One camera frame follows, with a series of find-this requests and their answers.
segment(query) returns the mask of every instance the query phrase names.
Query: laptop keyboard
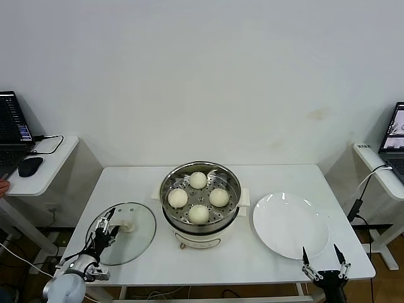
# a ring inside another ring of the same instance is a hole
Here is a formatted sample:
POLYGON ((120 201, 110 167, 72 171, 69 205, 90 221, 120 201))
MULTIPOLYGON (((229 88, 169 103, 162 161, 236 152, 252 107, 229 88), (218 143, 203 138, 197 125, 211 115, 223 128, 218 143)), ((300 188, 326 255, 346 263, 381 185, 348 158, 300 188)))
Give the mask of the laptop keyboard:
POLYGON ((25 151, 0 150, 0 166, 13 166, 25 156, 25 151))
POLYGON ((389 159, 389 162, 398 170, 400 175, 404 175, 404 158, 389 159))

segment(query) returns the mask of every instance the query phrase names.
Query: cable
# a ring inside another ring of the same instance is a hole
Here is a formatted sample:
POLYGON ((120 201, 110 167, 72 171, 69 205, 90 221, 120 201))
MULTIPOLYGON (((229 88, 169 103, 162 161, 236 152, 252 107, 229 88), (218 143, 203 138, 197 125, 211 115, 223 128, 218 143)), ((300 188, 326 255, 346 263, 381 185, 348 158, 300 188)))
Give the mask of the cable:
POLYGON ((362 198, 364 197, 364 194, 365 194, 365 191, 366 191, 366 188, 367 188, 367 185, 369 184, 369 181, 371 180, 371 177, 373 176, 373 174, 375 174, 377 171, 379 171, 379 169, 380 170, 391 170, 391 169, 393 169, 392 167, 387 167, 387 165, 386 164, 384 164, 384 165, 380 165, 380 166, 378 166, 378 167, 376 167, 374 170, 372 170, 372 172, 369 174, 369 176, 367 177, 367 181, 366 181, 366 184, 365 184, 365 187, 364 187, 364 189, 363 189, 363 191, 362 191, 362 194, 360 195, 360 200, 362 200, 362 198))
POLYGON ((225 293, 226 293, 226 292, 231 292, 231 293, 234 294, 236 297, 241 298, 241 296, 240 296, 239 294, 235 293, 233 290, 231 290, 231 289, 225 289, 225 290, 222 292, 222 298, 223 298, 223 299, 224 299, 224 297, 225 297, 225 293))
POLYGON ((391 169, 393 169, 393 168, 391 166, 387 166, 386 164, 380 165, 380 166, 376 167, 374 170, 372 170, 372 172, 369 175, 367 175, 366 178, 359 184, 358 189, 366 181, 365 187, 362 191, 362 194, 360 195, 360 198, 355 200, 355 202, 353 203, 353 205, 347 215, 348 221, 350 223, 354 220, 355 216, 359 213, 360 207, 362 206, 362 203, 363 203, 362 198, 364 197, 364 194, 367 189, 367 185, 369 184, 369 181, 371 180, 371 177, 373 176, 373 174, 375 174, 376 172, 378 172, 380 170, 391 170, 391 169))
POLYGON ((358 190, 359 190, 360 187, 363 185, 363 183, 365 183, 366 180, 367 180, 367 178, 369 178, 371 175, 373 175, 373 174, 375 173, 375 171, 377 171, 377 170, 380 169, 381 167, 386 167, 386 166, 387 166, 386 164, 380 165, 380 166, 376 167, 374 170, 372 170, 372 172, 371 172, 369 175, 367 175, 366 177, 364 177, 364 179, 359 183, 359 185, 358 185, 358 187, 356 188, 355 192, 354 192, 351 196, 349 196, 348 199, 352 198, 353 196, 355 196, 355 195, 357 194, 358 190))
POLYGON ((40 230, 39 230, 40 232, 43 232, 45 229, 47 229, 47 228, 49 228, 50 226, 52 226, 52 225, 55 224, 55 222, 56 222, 56 210, 53 209, 53 211, 51 211, 51 213, 52 213, 52 217, 53 217, 52 223, 50 223, 50 224, 46 225, 44 228, 40 229, 40 230))
POLYGON ((161 296, 161 295, 170 295, 170 294, 173 294, 174 292, 177 292, 178 290, 180 290, 180 289, 182 289, 182 288, 184 288, 185 286, 181 286, 181 287, 179 287, 179 288, 177 288, 177 289, 175 289, 175 290, 173 290, 173 291, 171 291, 171 292, 165 292, 165 293, 163 293, 163 294, 158 294, 158 295, 149 295, 148 296, 148 298, 147 298, 147 300, 150 300, 150 299, 152 299, 152 298, 155 298, 155 297, 159 297, 159 296, 161 296))
POLYGON ((52 155, 54 152, 57 151, 57 149, 59 148, 59 146, 61 146, 62 142, 64 141, 64 136, 60 135, 60 136, 50 136, 50 137, 43 137, 43 140, 46 139, 51 139, 51 138, 62 138, 62 140, 57 144, 57 146, 55 147, 54 150, 52 150, 50 153, 43 153, 43 152, 38 152, 37 150, 33 150, 27 153, 28 156, 32 156, 32 155, 52 155))
POLYGON ((18 259, 20 259, 20 260, 22 260, 22 261, 28 263, 28 264, 31 265, 32 267, 34 267, 37 271, 43 273, 44 275, 47 275, 47 276, 53 278, 53 276, 51 276, 50 274, 48 274, 48 273, 46 273, 46 272, 40 270, 40 269, 37 268, 35 265, 29 263, 27 260, 25 260, 25 259, 23 259, 23 258, 17 256, 15 253, 13 253, 12 251, 10 251, 10 250, 9 250, 6 246, 4 246, 2 243, 0 243, 0 246, 2 246, 5 250, 7 250, 7 251, 8 251, 10 254, 12 254, 14 257, 16 257, 16 258, 18 258, 18 259))
MULTIPOLYGON (((371 229, 369 227, 369 224, 367 223, 367 221, 365 220, 364 217, 357 215, 356 217, 362 219, 367 227, 367 233, 369 234, 369 260, 372 263, 372 235, 371 235, 371 229)), ((373 296, 373 278, 371 278, 371 294, 372 294, 372 303, 374 303, 374 296, 373 296)))
POLYGON ((27 254, 25 254, 25 251, 24 251, 24 250, 22 249, 22 247, 19 246, 17 243, 15 243, 15 242, 13 242, 13 241, 11 241, 11 240, 7 240, 7 239, 0 239, 0 241, 6 241, 6 242, 9 242, 10 244, 14 245, 15 247, 17 247, 17 248, 23 253, 24 258, 25 258, 25 259, 28 259, 28 258, 27 258, 27 254))

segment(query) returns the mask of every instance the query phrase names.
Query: laptop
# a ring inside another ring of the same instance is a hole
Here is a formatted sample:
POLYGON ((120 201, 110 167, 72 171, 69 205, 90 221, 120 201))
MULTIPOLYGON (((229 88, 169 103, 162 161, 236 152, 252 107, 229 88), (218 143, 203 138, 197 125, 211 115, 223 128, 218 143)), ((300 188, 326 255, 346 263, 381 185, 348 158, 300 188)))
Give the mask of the laptop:
POLYGON ((379 156, 404 183, 404 102, 397 102, 379 156))
POLYGON ((0 179, 8 179, 34 146, 15 92, 0 92, 0 179))

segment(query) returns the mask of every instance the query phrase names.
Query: robotic arm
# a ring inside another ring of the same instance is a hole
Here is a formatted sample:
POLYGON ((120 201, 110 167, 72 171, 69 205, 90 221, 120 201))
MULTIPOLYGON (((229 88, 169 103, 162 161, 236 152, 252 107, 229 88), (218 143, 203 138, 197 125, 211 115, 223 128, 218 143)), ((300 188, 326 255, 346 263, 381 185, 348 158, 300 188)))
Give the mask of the robotic arm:
POLYGON ((334 244, 334 249, 341 269, 316 271, 310 266, 309 258, 303 247, 303 267, 302 271, 309 277, 315 286, 324 290, 328 303, 347 303, 347 299, 343 292, 343 287, 348 282, 348 271, 351 263, 345 261, 345 257, 338 247, 334 244))
POLYGON ((119 231, 119 226, 116 226, 109 232, 109 222, 114 212, 115 208, 112 208, 98 220, 82 251, 64 258, 57 266, 61 270, 66 261, 77 257, 67 269, 46 284, 43 295, 48 303, 83 302, 85 282, 109 279, 108 269, 102 268, 99 263, 102 252, 114 243, 119 231))

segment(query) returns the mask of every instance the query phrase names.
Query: steamed bun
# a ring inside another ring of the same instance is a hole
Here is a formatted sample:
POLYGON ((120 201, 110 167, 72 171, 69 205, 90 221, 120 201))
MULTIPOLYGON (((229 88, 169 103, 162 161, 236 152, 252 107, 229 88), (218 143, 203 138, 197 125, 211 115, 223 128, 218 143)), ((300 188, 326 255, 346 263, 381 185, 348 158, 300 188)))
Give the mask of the steamed bun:
POLYGON ((208 183, 208 178, 202 172, 193 172, 189 178, 189 184, 195 189, 201 189, 208 183))
POLYGON ((181 208, 188 202, 188 195, 185 190, 176 188, 169 193, 169 203, 174 208, 181 208))
POLYGON ((226 206, 229 202, 229 194, 224 189, 216 188, 210 193, 209 201, 216 207, 226 206))
POLYGON ((189 210, 189 221, 194 224, 204 224, 209 220, 209 210, 205 205, 194 205, 189 210))

